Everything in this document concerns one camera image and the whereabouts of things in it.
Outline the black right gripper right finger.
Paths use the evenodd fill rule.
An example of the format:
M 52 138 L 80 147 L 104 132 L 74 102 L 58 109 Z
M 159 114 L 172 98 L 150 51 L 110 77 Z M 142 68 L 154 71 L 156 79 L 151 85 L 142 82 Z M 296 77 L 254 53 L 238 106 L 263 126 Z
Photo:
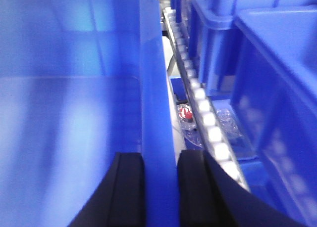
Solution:
M 177 164 L 182 227 L 300 227 L 250 194 L 206 151 L 183 150 Z

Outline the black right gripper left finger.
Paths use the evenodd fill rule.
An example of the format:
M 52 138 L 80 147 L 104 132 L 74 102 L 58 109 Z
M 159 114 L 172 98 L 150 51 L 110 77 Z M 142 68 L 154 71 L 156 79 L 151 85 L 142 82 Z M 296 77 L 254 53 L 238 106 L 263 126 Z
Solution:
M 145 168 L 141 153 L 117 152 L 70 227 L 144 227 Z

